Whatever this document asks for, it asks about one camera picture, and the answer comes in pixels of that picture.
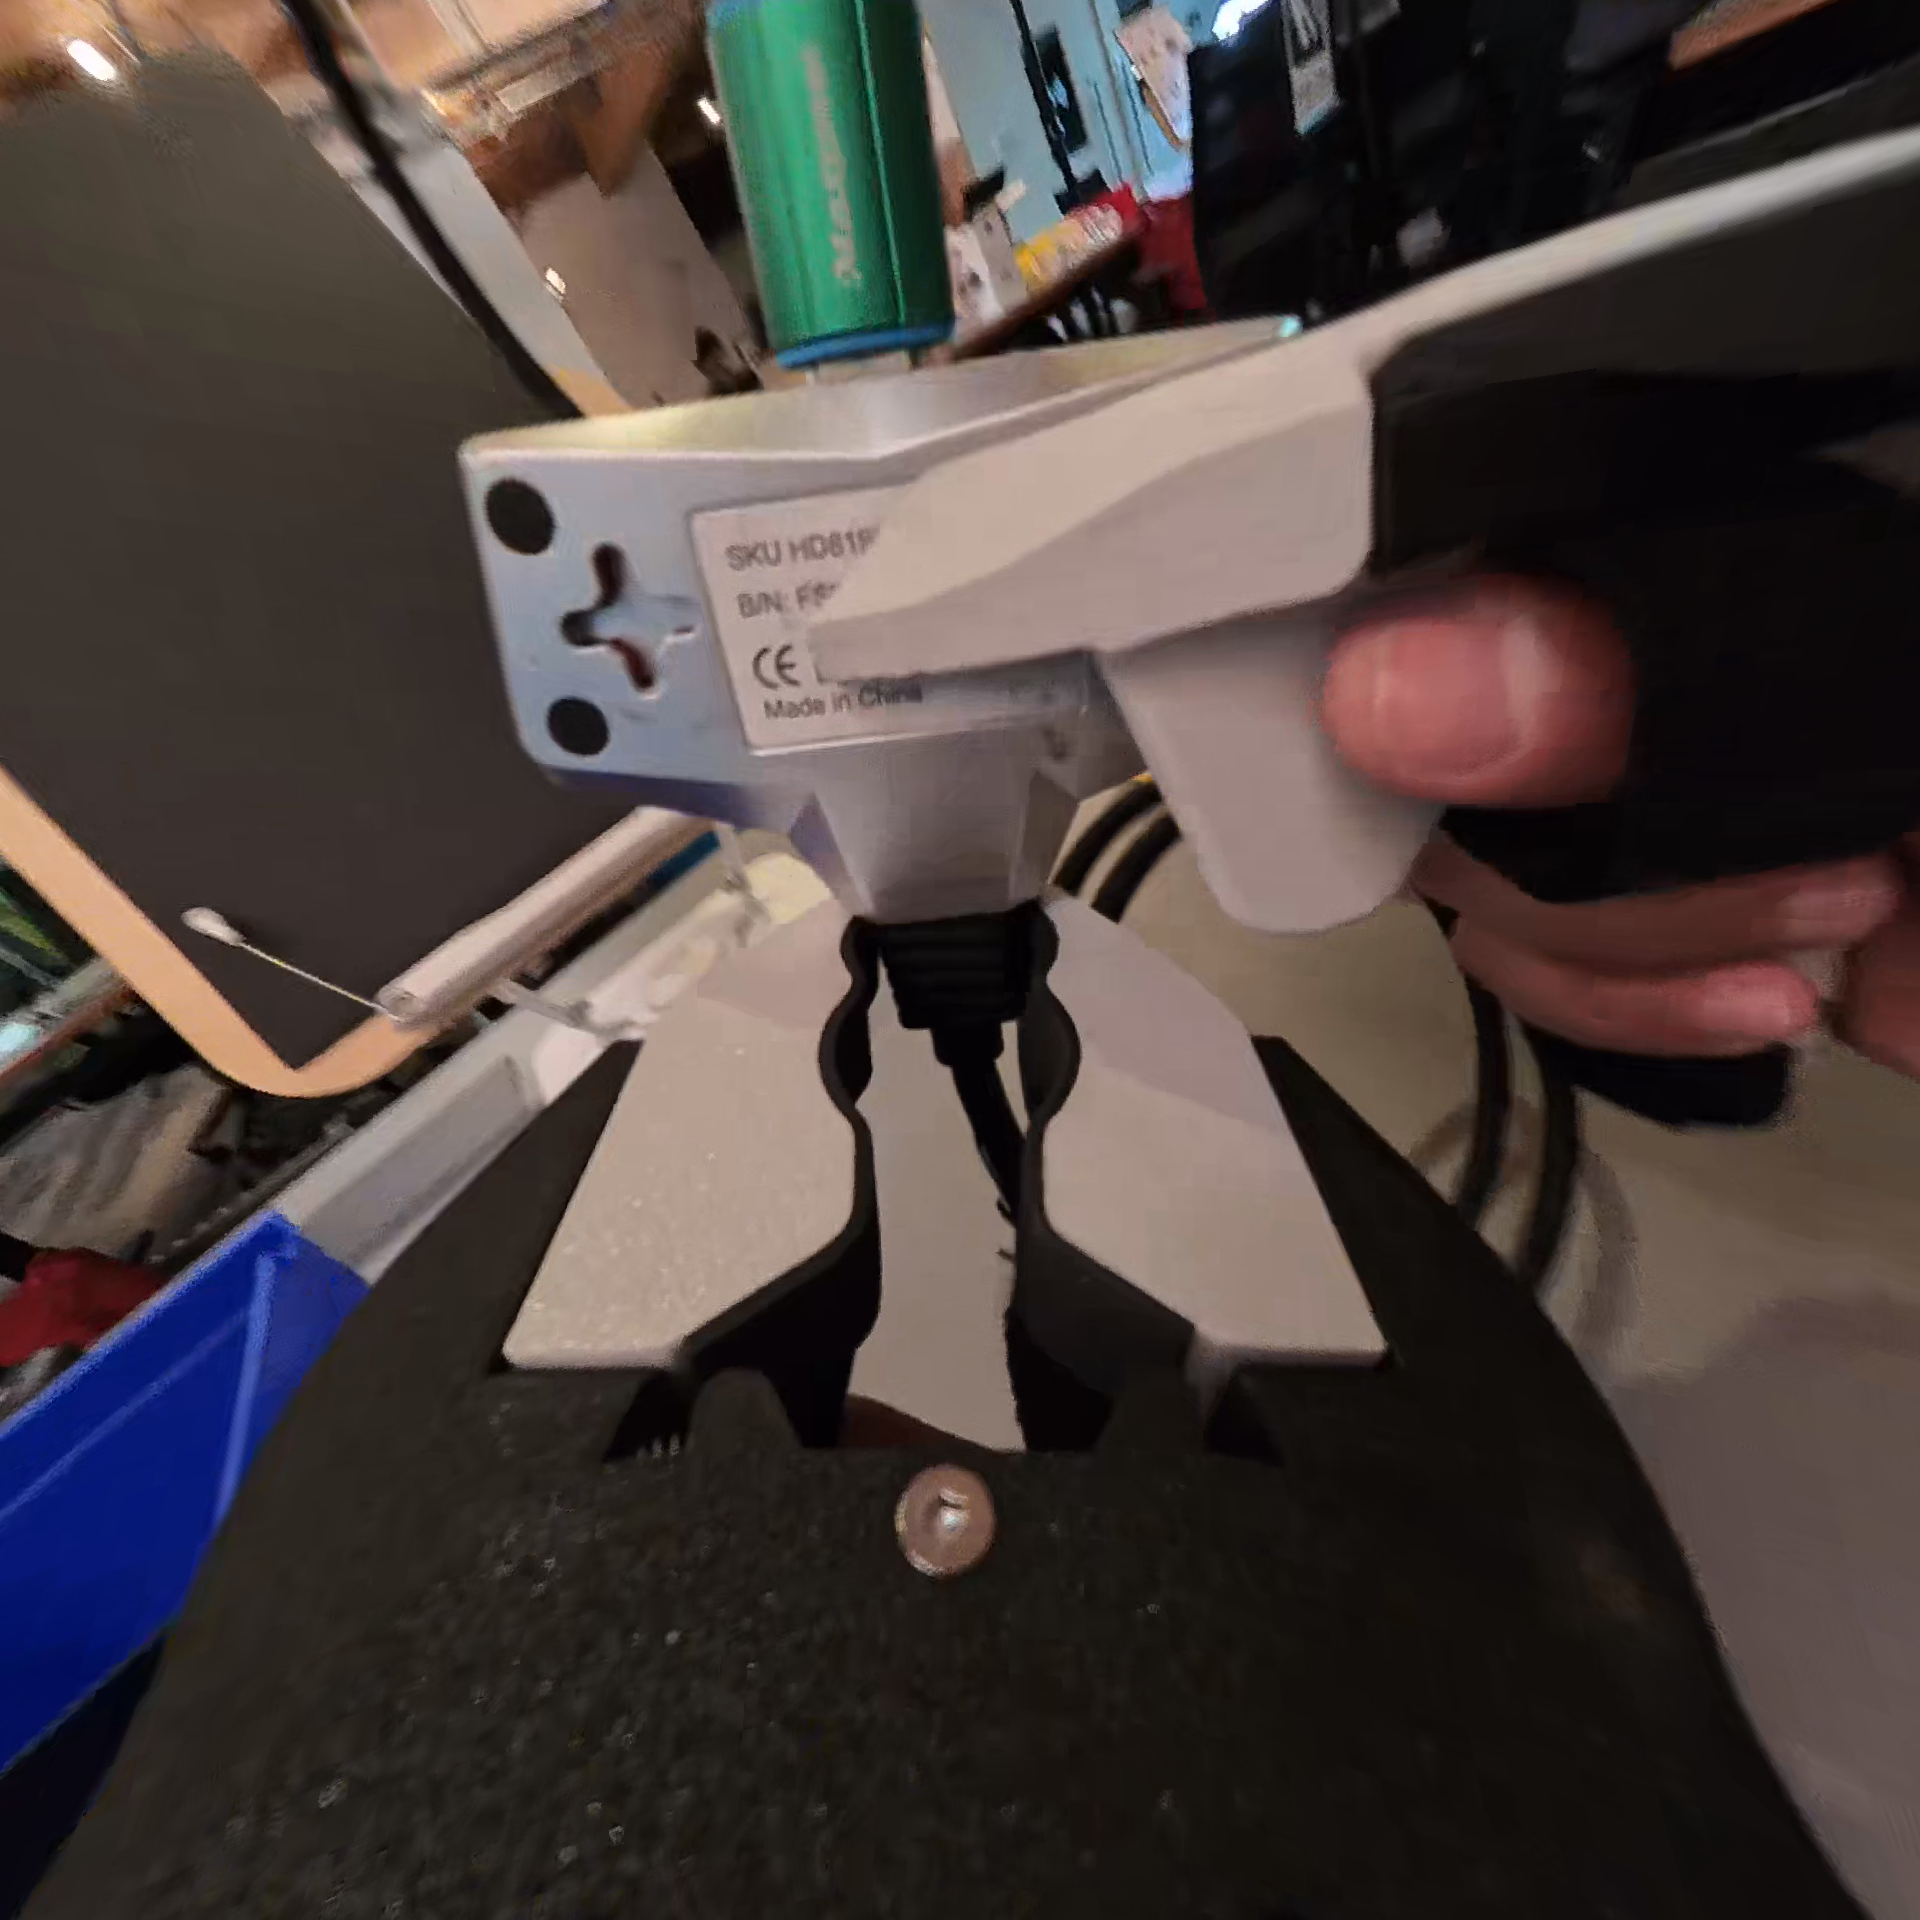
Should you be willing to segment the green cylindrical battery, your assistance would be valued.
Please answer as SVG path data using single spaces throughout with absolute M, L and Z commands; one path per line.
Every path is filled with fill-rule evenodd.
M 774 359 L 918 354 L 953 331 L 915 3 L 715 3 L 707 53 Z

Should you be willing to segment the grey desk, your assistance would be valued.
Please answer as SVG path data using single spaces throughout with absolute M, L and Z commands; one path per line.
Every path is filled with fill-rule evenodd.
M 713 862 L 617 922 L 557 982 L 613 1023 L 640 982 L 726 947 Z M 1260 1033 L 1282 1035 L 1428 1183 L 1464 1165 L 1474 1037 L 1438 926 L 1412 905 L 1318 939 L 1220 914 L 1188 846 L 1127 926 Z M 598 1057 L 506 1013 L 306 1174 L 280 1211 L 378 1282 Z M 1013 1444 L 990 1187 L 945 1078 L 892 1007 L 869 1113 L 884 1304 L 856 1389 Z M 1914 1084 L 1817 1037 L 1791 1113 L 1671 1134 L 1588 1104 L 1549 1308 L 1605 1385 L 1687 1542 L 1750 1713 L 1872 1915 L 1914 1915 Z

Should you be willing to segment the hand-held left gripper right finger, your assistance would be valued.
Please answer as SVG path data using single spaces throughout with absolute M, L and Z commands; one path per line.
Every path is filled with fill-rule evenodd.
M 1387 1337 L 1254 1033 L 1080 901 L 1039 909 L 1031 954 L 1005 1316 L 1025 1446 L 1098 1444 L 1148 1379 L 1209 1418 L 1252 1371 L 1377 1371 Z

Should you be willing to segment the silver adapter hub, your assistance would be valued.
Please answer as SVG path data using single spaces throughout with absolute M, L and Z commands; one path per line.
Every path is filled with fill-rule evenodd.
M 924 466 L 1277 334 L 869 368 L 464 441 L 520 748 L 589 794 L 786 833 L 873 924 L 1034 901 L 1079 805 L 1139 766 L 1098 668 L 830 683 L 807 622 Z

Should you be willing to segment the background table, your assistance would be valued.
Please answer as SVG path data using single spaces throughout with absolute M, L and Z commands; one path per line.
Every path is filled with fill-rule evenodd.
M 1067 323 L 1080 314 L 1088 336 L 1114 336 L 1114 300 L 1148 284 L 1150 199 L 1120 184 L 1055 219 L 1034 242 L 1015 246 L 1019 290 L 997 295 L 986 315 L 961 318 L 932 355 L 949 364 L 1010 347 L 1034 328 Z

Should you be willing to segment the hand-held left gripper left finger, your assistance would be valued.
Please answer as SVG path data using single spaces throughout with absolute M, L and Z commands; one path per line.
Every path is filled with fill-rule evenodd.
M 819 902 L 650 1023 L 502 1344 L 529 1372 L 644 1372 L 690 1404 L 747 1371 L 807 1446 L 841 1433 L 883 1304 L 871 935 Z

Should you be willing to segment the person's right hand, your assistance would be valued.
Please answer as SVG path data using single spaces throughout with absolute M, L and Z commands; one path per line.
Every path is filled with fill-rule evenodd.
M 1573 808 L 1621 782 L 1634 664 L 1553 586 L 1479 579 L 1349 622 L 1321 696 L 1337 752 L 1439 808 Z M 1547 902 L 1438 830 L 1410 890 L 1454 958 L 1549 1035 L 1636 1057 L 1747 1057 L 1825 1024 L 1918 1075 L 1914 833 L 1893 850 L 1601 902 Z

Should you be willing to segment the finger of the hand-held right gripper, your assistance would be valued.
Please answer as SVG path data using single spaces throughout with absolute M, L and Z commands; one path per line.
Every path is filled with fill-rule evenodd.
M 1353 586 L 1378 547 L 1387 368 L 1529 300 L 1613 298 L 1715 250 L 1913 199 L 1918 129 L 1622 209 L 1277 344 L 929 466 L 810 627 L 831 680 L 1120 654 Z

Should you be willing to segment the blue plastic bin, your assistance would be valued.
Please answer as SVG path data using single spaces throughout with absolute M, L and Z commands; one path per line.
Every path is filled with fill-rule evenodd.
M 267 1433 L 370 1282 L 255 1217 L 2 1432 L 2 1765 L 180 1615 Z

